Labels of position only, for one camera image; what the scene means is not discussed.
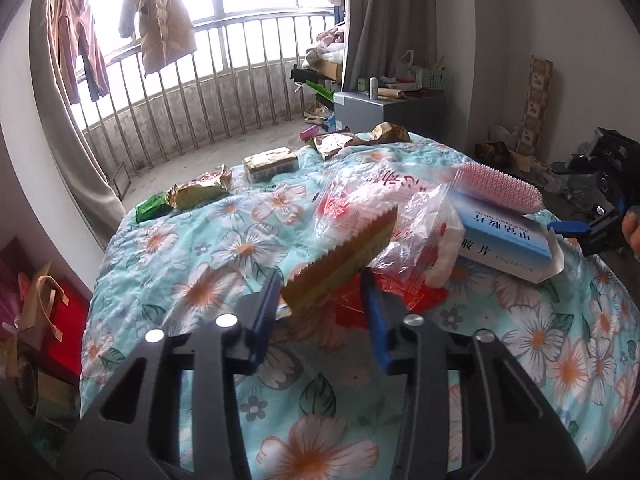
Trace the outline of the person's right hand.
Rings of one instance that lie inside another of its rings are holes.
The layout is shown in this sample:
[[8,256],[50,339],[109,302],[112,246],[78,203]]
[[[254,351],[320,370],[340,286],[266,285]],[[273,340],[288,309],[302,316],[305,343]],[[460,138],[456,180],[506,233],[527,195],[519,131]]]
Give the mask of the person's right hand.
[[626,243],[636,258],[640,257],[640,222],[637,208],[630,208],[623,218],[622,231]]

